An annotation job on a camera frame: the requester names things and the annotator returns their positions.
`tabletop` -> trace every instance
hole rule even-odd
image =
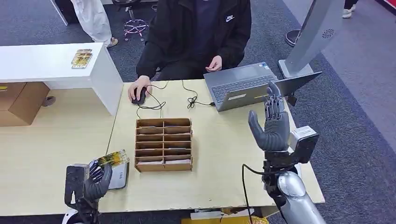
[[[102,47],[102,42],[1,46],[0,83],[88,77]],[[92,58],[85,69],[71,69],[79,49],[92,49]]]
[[[92,89],[51,90],[31,126],[0,127],[0,216],[62,214],[66,167],[105,155],[114,116]]]
[[[164,87],[166,82],[153,82]],[[212,99],[204,80],[185,80],[184,85],[198,93],[198,101],[210,103]],[[124,85],[115,119],[109,152],[125,149],[134,161],[136,110],[130,103]],[[248,126],[248,112],[255,110],[264,123],[262,103],[217,112],[215,107],[195,105],[187,108],[187,98],[195,96],[182,87],[181,81],[170,81],[166,88],[153,89],[152,93],[163,107],[164,118],[190,118],[192,121],[192,171],[139,173],[131,164],[128,184],[124,189],[111,190],[100,200],[101,212],[125,212],[145,210],[173,210],[197,208],[221,208],[246,206],[241,166],[247,164],[262,170],[263,152]],[[156,106],[153,97],[145,106]],[[140,109],[141,118],[160,118],[160,111]],[[290,115],[290,127],[295,124]],[[324,202],[311,165],[301,166],[302,179],[314,203]],[[247,195],[251,206],[274,206],[273,200],[263,189],[261,176],[246,172]]]

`black jacket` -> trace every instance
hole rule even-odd
[[[188,57],[195,26],[195,0],[159,0],[146,46],[136,66],[138,76],[152,78],[156,69]],[[250,38],[250,0],[220,0],[211,56],[220,55],[223,68],[239,64]]]

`laptop keyboard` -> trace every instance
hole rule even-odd
[[[252,79],[246,79],[235,83],[228,83],[212,87],[214,97],[218,103],[222,103],[227,93],[242,89],[248,89],[267,84],[269,81],[278,81],[275,75],[266,75]]]

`stool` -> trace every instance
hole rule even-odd
[[[133,7],[138,5],[141,0],[112,0],[113,4],[121,8],[126,8],[131,20],[124,23],[124,40],[129,41],[130,34],[139,34],[141,41],[144,41],[142,31],[149,27],[144,20],[137,20],[134,17]]]

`computer mouse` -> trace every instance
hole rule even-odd
[[[144,104],[144,101],[146,100],[146,90],[147,90],[147,88],[143,87],[140,91],[140,100],[137,100],[137,98],[135,98],[135,99],[132,99],[131,103],[137,104],[137,105]]]

